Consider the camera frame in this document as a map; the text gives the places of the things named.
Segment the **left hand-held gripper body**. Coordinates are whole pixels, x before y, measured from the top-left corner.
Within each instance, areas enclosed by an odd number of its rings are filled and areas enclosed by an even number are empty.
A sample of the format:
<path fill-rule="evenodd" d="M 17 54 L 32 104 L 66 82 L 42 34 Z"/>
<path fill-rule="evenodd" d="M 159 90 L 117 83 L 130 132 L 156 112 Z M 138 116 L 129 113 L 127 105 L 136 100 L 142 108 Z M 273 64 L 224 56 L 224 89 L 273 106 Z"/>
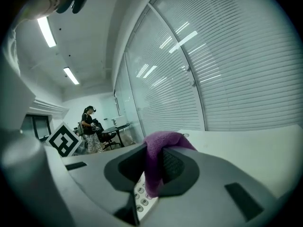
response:
<path fill-rule="evenodd" d="M 55 148 L 61 157 L 70 157 L 82 143 L 82 139 L 62 122 L 47 138 L 46 145 Z"/>

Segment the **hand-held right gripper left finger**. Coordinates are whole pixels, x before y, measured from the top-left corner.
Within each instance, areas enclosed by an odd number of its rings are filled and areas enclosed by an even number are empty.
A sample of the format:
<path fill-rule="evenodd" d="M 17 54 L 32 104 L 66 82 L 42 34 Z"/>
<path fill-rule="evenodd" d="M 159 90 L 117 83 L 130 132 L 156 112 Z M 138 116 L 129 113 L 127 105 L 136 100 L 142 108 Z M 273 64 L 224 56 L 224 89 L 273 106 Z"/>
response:
<path fill-rule="evenodd" d="M 146 144 L 110 160 L 104 168 L 104 176 L 117 191 L 132 192 L 144 172 Z"/>

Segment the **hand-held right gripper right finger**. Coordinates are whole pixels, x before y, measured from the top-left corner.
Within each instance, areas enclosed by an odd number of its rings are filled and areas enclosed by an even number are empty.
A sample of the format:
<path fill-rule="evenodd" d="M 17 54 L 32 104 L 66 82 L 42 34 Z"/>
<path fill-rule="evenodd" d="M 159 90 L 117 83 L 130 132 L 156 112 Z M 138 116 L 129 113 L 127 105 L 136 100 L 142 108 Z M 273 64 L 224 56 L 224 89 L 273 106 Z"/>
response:
<path fill-rule="evenodd" d="M 199 166 L 188 154 L 193 150 L 181 147 L 164 148 L 161 152 L 161 196 L 180 196 L 198 180 Z"/>

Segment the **purple cloth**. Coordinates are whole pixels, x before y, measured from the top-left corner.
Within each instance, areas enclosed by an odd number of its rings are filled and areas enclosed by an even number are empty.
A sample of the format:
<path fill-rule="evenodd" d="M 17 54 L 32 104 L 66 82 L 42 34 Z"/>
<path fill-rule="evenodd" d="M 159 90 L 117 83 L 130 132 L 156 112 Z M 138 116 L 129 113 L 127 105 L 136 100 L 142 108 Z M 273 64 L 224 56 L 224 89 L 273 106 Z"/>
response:
<path fill-rule="evenodd" d="M 163 148 L 180 147 L 191 150 L 196 148 L 186 139 L 186 137 L 175 131 L 157 131 L 144 138 L 146 143 L 145 158 L 145 189 L 147 194 L 152 197 L 158 197 L 159 187 L 163 185 L 160 153 Z"/>

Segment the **white desk telephone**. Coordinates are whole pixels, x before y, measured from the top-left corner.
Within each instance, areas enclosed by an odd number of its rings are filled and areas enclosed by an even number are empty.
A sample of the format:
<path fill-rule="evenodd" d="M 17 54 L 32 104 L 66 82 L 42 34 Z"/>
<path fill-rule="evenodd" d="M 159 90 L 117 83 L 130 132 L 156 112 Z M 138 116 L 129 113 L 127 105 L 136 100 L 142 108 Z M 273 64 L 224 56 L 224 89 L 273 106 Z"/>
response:
<path fill-rule="evenodd" d="M 134 187 L 134 199 L 138 220 L 141 222 L 150 213 L 158 201 L 158 197 L 151 197 L 145 189 L 144 172 Z"/>

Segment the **dark framed window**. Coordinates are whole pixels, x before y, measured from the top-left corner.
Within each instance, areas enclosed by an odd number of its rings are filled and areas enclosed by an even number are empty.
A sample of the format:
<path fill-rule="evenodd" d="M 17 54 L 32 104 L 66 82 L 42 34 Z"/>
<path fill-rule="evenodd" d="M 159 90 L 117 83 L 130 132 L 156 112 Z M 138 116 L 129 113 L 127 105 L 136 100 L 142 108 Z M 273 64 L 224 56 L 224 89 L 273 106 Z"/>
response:
<path fill-rule="evenodd" d="M 48 116 L 27 114 L 22 122 L 21 130 L 25 135 L 46 141 L 51 135 Z"/>

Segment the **black office chair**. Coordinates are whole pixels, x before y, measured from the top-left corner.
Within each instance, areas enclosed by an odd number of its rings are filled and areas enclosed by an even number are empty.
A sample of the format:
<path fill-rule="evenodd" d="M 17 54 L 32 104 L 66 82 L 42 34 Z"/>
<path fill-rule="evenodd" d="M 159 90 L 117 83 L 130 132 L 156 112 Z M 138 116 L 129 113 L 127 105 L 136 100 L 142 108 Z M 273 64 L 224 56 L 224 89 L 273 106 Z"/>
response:
<path fill-rule="evenodd" d="M 102 133 L 104 130 L 101 123 L 97 123 L 98 130 L 96 131 L 99 141 L 102 143 L 101 148 L 103 150 L 110 147 L 112 149 L 113 145 L 120 145 L 120 143 L 113 141 L 113 138 L 116 136 L 115 132 L 112 133 Z"/>

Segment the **round black table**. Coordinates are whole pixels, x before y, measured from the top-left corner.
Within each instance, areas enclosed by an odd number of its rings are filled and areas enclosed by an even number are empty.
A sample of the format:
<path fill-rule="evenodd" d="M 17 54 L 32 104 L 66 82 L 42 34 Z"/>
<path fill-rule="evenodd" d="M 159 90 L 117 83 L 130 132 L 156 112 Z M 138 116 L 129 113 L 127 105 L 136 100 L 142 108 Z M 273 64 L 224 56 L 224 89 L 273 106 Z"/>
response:
<path fill-rule="evenodd" d="M 111 148 L 112 145 L 117 145 L 117 144 L 120 145 L 120 147 L 122 147 L 122 148 L 125 147 L 124 144 L 123 144 L 123 142 L 122 142 L 122 139 L 121 139 L 121 137 L 120 137 L 120 130 L 122 130 L 122 129 L 124 129 L 124 128 L 127 128 L 127 127 L 129 127 L 129 126 L 130 126 L 130 123 L 127 123 L 127 124 L 125 124 L 125 125 L 123 125 L 123 126 L 119 126 L 119 127 L 114 126 L 114 127 L 108 128 L 108 129 L 106 129 L 106 130 L 103 130 L 103 131 L 102 131 L 102 134 L 115 132 L 116 135 L 117 135 L 118 138 L 119 138 L 119 143 L 113 142 L 112 140 L 107 141 L 107 144 L 105 145 L 105 146 L 106 146 L 105 148 L 107 148 L 107 147 L 110 147 L 110 148 Z"/>

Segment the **white box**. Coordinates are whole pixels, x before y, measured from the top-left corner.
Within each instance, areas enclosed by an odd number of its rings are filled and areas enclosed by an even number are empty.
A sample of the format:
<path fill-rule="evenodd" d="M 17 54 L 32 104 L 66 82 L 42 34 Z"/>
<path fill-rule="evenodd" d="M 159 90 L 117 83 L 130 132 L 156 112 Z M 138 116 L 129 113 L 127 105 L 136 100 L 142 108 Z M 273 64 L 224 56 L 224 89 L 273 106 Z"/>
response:
<path fill-rule="evenodd" d="M 112 122 L 117 128 L 128 124 L 127 118 L 124 115 L 112 118 Z"/>

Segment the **long ceiling light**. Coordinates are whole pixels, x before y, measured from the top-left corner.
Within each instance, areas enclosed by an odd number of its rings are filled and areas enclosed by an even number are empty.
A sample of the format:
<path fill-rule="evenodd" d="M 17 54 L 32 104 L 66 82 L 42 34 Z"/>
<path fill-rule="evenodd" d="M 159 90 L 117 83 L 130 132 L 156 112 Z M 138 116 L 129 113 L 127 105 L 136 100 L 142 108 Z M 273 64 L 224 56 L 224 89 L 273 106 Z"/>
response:
<path fill-rule="evenodd" d="M 65 72 L 66 76 L 73 82 L 73 84 L 75 85 L 80 84 L 69 67 L 63 68 L 63 71 Z"/>
<path fill-rule="evenodd" d="M 52 48 L 56 46 L 56 41 L 54 39 L 53 33 L 51 31 L 49 21 L 47 17 L 41 17 L 37 20 L 42 35 L 47 43 L 47 45 Z"/>

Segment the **white window blind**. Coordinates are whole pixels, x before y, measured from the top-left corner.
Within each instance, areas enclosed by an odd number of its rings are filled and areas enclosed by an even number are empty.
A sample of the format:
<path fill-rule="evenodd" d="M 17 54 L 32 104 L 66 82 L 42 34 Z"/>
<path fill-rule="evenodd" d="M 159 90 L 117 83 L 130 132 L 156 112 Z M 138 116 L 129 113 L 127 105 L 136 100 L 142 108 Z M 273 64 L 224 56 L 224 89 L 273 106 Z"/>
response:
<path fill-rule="evenodd" d="M 136 110 L 145 136 L 156 131 L 205 130 L 202 106 L 185 55 L 163 18 L 147 5 L 125 49 Z"/>

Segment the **person's white shirt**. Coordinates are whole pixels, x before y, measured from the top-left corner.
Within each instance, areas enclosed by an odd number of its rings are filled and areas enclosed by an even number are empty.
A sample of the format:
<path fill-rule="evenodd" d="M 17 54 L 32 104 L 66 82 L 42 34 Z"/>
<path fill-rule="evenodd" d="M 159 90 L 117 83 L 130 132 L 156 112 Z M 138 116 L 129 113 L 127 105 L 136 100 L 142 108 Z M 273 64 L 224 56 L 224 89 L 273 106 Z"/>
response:
<path fill-rule="evenodd" d="M 9 28 L 0 46 L 0 71 L 8 67 L 12 68 L 19 77 L 21 76 L 17 54 L 15 25 Z"/>

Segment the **white desk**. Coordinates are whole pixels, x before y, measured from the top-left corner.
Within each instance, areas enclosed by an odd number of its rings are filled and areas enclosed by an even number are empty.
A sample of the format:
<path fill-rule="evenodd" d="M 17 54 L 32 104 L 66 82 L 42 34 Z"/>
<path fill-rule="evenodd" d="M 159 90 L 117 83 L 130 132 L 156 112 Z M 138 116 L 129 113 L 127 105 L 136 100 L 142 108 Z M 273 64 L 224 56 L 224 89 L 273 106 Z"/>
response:
<path fill-rule="evenodd" d="M 201 96 L 208 131 L 303 125 L 303 43 L 274 0 L 155 0 Z"/>

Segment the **white ceiling duct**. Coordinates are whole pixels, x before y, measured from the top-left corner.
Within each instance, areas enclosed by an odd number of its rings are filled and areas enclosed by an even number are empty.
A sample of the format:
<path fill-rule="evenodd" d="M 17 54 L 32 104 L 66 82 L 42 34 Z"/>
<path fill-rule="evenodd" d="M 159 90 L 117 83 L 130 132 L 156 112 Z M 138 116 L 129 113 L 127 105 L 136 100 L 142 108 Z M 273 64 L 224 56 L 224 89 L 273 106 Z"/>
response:
<path fill-rule="evenodd" d="M 48 115 L 55 119 L 63 119 L 69 109 L 60 105 L 55 105 L 36 98 L 30 105 L 27 113 L 36 115 Z"/>

